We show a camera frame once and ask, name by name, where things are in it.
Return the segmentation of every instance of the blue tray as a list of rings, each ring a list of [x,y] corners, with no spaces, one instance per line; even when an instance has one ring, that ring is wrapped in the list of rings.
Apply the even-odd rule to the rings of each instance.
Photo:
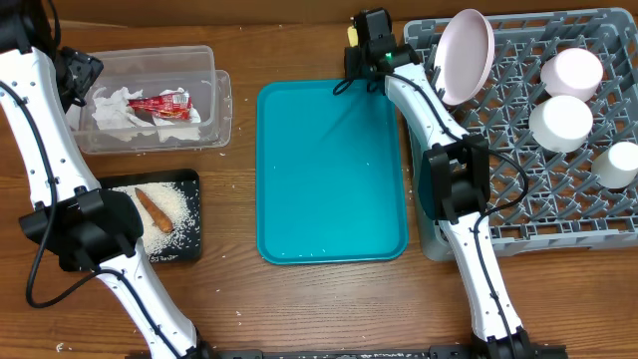
[[[408,244],[395,107],[356,82],[281,82],[257,100],[257,248],[275,264],[389,260]]]

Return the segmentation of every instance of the clear plastic bin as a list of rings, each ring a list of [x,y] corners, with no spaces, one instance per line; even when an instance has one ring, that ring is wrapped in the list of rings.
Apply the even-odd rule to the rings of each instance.
[[[230,141],[232,96],[230,78],[215,71],[212,50],[207,46],[179,46],[109,51],[91,54],[104,62],[104,71],[85,97],[87,105],[72,109],[67,119],[76,142],[86,154],[139,153],[223,147]],[[184,88],[201,116],[198,124],[100,130],[92,114],[94,94],[109,97],[128,87],[131,93],[144,90],[143,97],[164,90]],[[176,136],[198,129],[198,140]]]

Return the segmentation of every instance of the wooden table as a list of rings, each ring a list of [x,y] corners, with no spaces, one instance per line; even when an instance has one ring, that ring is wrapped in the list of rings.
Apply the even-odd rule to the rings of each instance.
[[[86,52],[208,45],[215,66],[230,74],[232,140],[222,150],[86,157],[97,177],[182,168],[199,172],[202,258],[156,265],[156,271],[176,305],[218,349],[428,348],[470,340],[470,310],[456,264],[433,262],[421,253],[408,173],[410,244],[394,261],[282,267],[267,263],[255,247],[257,95],[274,81],[343,76],[344,29],[226,26],[63,35],[65,45]],[[23,236],[17,218],[31,210],[29,191],[10,129],[0,120],[0,357],[106,359],[146,350],[120,303],[98,281],[53,308],[27,305],[24,289],[36,245]],[[400,126],[408,169],[403,122]],[[545,251],[503,258],[500,265],[534,341],[566,344],[571,358],[636,357],[638,248]],[[62,272],[57,259],[46,255],[36,297],[51,298],[80,276]],[[64,343],[61,353],[58,343]]]

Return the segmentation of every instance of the red snack wrapper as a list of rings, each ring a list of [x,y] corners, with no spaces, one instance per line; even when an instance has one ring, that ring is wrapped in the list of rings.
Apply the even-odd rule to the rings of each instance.
[[[129,106],[163,119],[188,120],[192,101],[190,94],[184,92],[129,100]]]

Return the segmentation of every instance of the metal dish rack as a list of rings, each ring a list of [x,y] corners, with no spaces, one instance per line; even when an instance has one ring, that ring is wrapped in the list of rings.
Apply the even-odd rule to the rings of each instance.
[[[624,9],[488,16],[495,37],[495,58],[482,90],[451,109],[470,132],[480,132],[489,146],[510,155],[526,170],[529,195],[515,208],[489,218],[497,255],[564,247],[620,248],[638,245],[638,179],[622,190],[597,184],[589,169],[611,145],[638,143],[638,31]],[[451,19],[417,20],[404,28],[404,40],[432,69],[437,43]],[[594,126],[586,141],[570,154],[545,151],[533,139],[528,116],[549,96],[540,82],[545,61],[570,47],[596,54],[603,81],[587,102]],[[419,182],[423,150],[411,134],[415,178]],[[521,191],[516,172],[490,162],[491,205],[512,200]],[[453,259],[438,226],[429,220],[418,197],[418,222],[424,254]]]

